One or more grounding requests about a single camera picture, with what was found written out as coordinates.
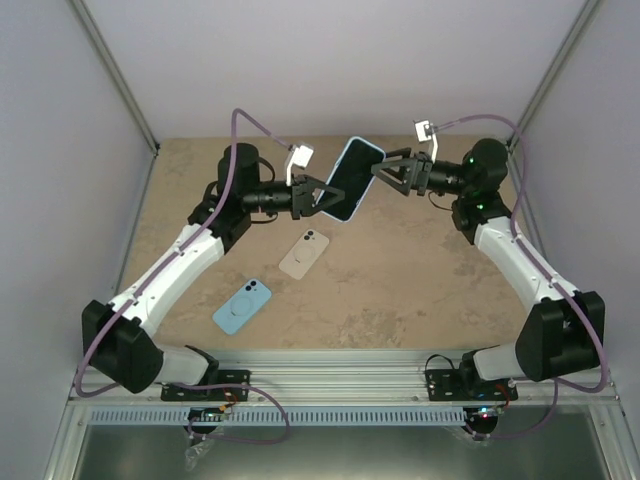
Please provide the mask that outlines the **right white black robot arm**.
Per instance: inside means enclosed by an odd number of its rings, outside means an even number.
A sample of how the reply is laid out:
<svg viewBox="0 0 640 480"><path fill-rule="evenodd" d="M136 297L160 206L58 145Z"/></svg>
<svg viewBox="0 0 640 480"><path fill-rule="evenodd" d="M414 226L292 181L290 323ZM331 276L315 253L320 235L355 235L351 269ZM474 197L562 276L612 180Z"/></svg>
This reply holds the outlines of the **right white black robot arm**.
<svg viewBox="0 0 640 480"><path fill-rule="evenodd" d="M525 308L527 318L513 343L464 354L459 387L471 399L511 379L563 381L568 374L605 366L604 301L564 279L524 236L499 193L507 160L507 147L485 138L460 163L404 148L371 168L404 195L453 195L456 230L493 262Z"/></svg>

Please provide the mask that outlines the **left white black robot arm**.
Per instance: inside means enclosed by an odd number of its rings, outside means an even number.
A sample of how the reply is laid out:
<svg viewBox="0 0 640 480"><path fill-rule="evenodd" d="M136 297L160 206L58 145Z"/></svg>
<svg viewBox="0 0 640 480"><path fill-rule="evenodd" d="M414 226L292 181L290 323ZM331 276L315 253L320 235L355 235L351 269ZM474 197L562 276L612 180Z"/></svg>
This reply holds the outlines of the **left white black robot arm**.
<svg viewBox="0 0 640 480"><path fill-rule="evenodd" d="M91 395L82 387L89 367L131 393L156 383L184 386L197 399L216 393L217 360L196 347L161 346L154 336L191 284L249 230L252 214L287 212L299 220L344 199L340 188L309 175L293 176L293 168L306 167L312 153L304 144L289 146L284 180L264 181L260 168L266 162L255 146L233 142L225 149L217 180L206 187L171 246L129 288L84 308L84 357L74 378L79 396Z"/></svg>

